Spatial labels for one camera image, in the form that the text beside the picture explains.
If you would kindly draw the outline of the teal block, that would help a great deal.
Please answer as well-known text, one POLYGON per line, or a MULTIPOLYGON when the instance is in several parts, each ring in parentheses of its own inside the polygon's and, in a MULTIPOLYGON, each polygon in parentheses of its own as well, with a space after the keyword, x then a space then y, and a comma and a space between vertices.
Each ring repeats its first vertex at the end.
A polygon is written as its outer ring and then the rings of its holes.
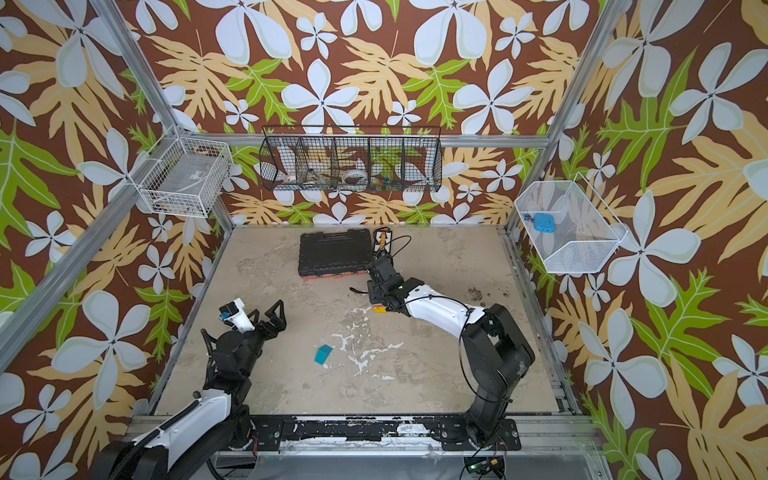
POLYGON ((315 362, 319 365, 324 365, 332 352, 333 348, 330 345, 320 346, 315 355, 315 362))

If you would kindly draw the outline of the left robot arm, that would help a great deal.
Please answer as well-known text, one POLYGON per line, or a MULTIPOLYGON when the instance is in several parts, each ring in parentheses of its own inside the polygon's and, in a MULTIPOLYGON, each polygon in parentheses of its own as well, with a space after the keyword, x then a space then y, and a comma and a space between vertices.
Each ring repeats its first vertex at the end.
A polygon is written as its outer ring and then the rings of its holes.
POLYGON ((237 298, 219 308, 227 327, 214 337, 201 335, 207 363, 201 389, 170 418, 131 440, 111 442, 94 458, 91 479, 189 479, 225 449, 253 442, 253 424, 245 399, 251 374, 266 341, 287 327, 284 302, 276 301, 260 317, 245 311, 237 298))

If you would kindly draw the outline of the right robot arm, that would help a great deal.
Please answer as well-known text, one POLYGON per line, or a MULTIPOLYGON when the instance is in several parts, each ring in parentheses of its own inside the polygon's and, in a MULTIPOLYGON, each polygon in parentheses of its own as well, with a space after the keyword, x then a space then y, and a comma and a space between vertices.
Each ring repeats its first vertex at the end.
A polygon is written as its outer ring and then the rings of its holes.
POLYGON ((426 321, 455 336, 464 350, 477 388, 465 413, 467 434, 477 447, 493 442, 501 432, 515 387, 536 356, 510 312, 500 304, 468 305, 443 295, 417 278, 405 279, 392 255, 381 250, 366 267, 369 301, 388 312, 426 321))

